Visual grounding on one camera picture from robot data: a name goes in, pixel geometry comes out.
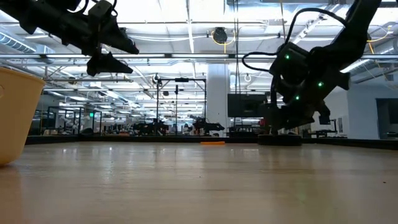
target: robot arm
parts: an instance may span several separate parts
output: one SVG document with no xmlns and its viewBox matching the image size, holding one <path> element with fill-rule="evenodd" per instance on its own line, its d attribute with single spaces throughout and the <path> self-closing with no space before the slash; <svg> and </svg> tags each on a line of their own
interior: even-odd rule
<svg viewBox="0 0 398 224">
<path fill-rule="evenodd" d="M 265 112 L 273 133 L 281 128 L 314 122 L 312 117 L 316 111 L 321 117 L 329 118 L 330 111 L 323 100 L 336 86 L 349 89 L 350 74 L 340 71 L 361 58 L 368 40 L 369 24 L 380 3 L 381 0 L 355 0 L 345 20 L 327 12 L 345 28 L 325 47 L 315 47 L 307 52 L 287 39 L 275 54 L 254 53 L 277 56 L 269 70 L 274 77 L 271 104 Z M 305 11 L 320 10 L 302 9 L 297 15 Z M 276 92 L 284 97 L 285 106 L 281 109 L 276 106 Z"/>
<path fill-rule="evenodd" d="M 33 34 L 36 28 L 46 30 L 50 35 L 62 39 L 63 45 L 73 44 L 82 54 L 92 56 L 87 73 L 95 76 L 100 72 L 132 73 L 127 65 L 117 61 L 112 54 L 103 55 L 101 44 L 138 54 L 134 42 L 124 29 L 118 27 L 114 6 L 105 1 L 97 2 L 84 15 L 76 10 L 81 0 L 4 0 L 0 10 L 19 21 L 21 27 Z"/>
</svg>

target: table surface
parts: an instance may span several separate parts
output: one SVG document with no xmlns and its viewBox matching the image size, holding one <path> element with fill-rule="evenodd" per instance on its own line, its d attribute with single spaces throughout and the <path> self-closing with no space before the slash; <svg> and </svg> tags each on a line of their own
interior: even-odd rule
<svg viewBox="0 0 398 224">
<path fill-rule="evenodd" d="M 397 223 L 398 152 L 324 145 L 26 146 L 0 223 Z"/>
</svg>

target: person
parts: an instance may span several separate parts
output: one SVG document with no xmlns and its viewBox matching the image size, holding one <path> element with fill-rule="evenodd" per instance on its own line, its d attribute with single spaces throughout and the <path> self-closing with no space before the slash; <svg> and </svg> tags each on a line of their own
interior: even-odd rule
<svg viewBox="0 0 398 224">
<path fill-rule="evenodd" d="M 188 127 L 188 124 L 185 124 L 185 125 L 184 125 L 183 133 L 184 133 L 184 135 L 186 135 L 186 136 L 189 135 L 189 127 Z"/>
</svg>

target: pillar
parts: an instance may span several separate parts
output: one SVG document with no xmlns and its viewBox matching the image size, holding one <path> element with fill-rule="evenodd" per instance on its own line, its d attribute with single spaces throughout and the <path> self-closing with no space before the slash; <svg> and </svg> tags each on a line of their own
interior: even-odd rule
<svg viewBox="0 0 398 224">
<path fill-rule="evenodd" d="M 229 69 L 224 64 L 209 64 L 207 73 L 207 106 L 206 118 L 210 123 L 220 123 L 224 131 L 211 131 L 220 137 L 226 137 L 230 124 L 227 114 L 227 97 L 229 93 Z"/>
</svg>

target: orange object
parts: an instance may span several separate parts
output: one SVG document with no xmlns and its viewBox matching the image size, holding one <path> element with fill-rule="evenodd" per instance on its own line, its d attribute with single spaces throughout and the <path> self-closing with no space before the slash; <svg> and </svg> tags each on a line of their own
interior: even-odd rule
<svg viewBox="0 0 398 224">
<path fill-rule="evenodd" d="M 201 142 L 200 144 L 204 144 L 204 145 L 224 145 L 225 142 Z"/>
<path fill-rule="evenodd" d="M 24 150 L 44 84 L 28 74 L 0 68 L 0 165 L 18 159 Z"/>
</svg>

